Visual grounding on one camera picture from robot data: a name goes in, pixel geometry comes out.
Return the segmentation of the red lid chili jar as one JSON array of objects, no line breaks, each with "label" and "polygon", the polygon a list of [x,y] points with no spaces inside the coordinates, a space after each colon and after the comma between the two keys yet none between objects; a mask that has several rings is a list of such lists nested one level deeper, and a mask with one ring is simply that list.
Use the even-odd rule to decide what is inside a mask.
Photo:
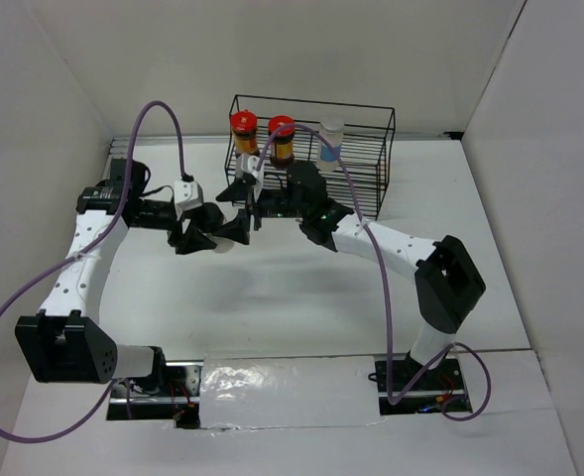
[{"label": "red lid chili jar", "polygon": [[290,124],[293,123],[293,119],[287,115],[274,116],[268,123],[268,133],[270,135],[277,129],[286,126],[286,129],[279,132],[274,138],[270,151],[270,162],[278,169],[286,169],[294,161],[293,137],[295,128],[290,127]]}]

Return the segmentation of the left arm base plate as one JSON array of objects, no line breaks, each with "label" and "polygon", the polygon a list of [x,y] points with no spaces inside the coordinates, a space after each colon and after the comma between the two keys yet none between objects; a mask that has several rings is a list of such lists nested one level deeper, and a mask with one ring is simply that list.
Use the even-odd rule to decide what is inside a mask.
[{"label": "left arm base plate", "polygon": [[199,429],[202,361],[169,361],[160,382],[131,379],[111,391],[108,421],[160,421],[176,428]]}]

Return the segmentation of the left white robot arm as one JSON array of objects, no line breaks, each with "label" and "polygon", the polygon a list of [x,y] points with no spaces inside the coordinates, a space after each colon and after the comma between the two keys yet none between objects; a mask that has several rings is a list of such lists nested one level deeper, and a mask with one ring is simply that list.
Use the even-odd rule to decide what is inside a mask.
[{"label": "left white robot arm", "polygon": [[15,335],[40,383],[105,384],[130,379],[149,396],[161,394],[170,371],[158,346],[116,343],[99,325],[111,265],[129,229],[166,232],[179,255],[213,250],[220,208],[202,199],[200,185],[178,180],[168,201],[153,200],[150,169],[115,159],[107,178],[86,188],[76,204],[75,232],[55,285],[34,315],[19,318]]}]

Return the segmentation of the white bottle blue label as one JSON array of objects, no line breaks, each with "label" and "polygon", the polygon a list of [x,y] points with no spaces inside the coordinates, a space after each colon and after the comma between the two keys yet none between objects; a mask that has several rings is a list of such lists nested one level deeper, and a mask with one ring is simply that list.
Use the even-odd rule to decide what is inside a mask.
[{"label": "white bottle blue label", "polygon": [[344,120],[339,117],[323,118],[320,121],[319,134],[325,140],[318,149],[317,166],[326,173],[339,168],[341,145],[344,136]]}]

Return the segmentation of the black cap pellet bottle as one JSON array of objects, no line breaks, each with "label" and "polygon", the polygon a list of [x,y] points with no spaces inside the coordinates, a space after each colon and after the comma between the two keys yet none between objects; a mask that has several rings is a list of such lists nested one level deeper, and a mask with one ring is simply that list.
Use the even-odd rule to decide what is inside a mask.
[{"label": "black cap pellet bottle", "polygon": [[227,254],[233,249],[233,241],[223,237],[216,237],[212,234],[213,231],[226,223],[225,215],[216,203],[204,202],[194,209],[192,211],[192,221],[208,239],[215,243],[214,253]]}]

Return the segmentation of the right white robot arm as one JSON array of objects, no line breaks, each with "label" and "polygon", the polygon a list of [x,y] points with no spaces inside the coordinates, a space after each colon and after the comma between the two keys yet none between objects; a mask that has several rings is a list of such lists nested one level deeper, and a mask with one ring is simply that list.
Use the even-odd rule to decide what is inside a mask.
[{"label": "right white robot arm", "polygon": [[263,179],[249,165],[217,195],[219,202],[241,201],[245,207],[216,236],[248,244],[262,213],[295,211],[300,231],[312,243],[378,263],[412,282],[423,323],[407,355],[407,376],[415,387],[430,388],[441,376],[442,349],[486,290],[462,241],[451,235],[439,241],[419,238],[359,216],[329,196],[325,178],[308,163],[290,166],[281,190],[263,189]]}]

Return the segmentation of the red lid sauce jar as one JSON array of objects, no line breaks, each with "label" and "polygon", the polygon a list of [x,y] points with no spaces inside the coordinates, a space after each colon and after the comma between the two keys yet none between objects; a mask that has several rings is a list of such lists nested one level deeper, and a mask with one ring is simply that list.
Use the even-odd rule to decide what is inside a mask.
[{"label": "red lid sauce jar", "polygon": [[235,155],[259,156],[257,140],[258,118],[249,110],[240,110],[230,116],[230,128],[235,144]]}]

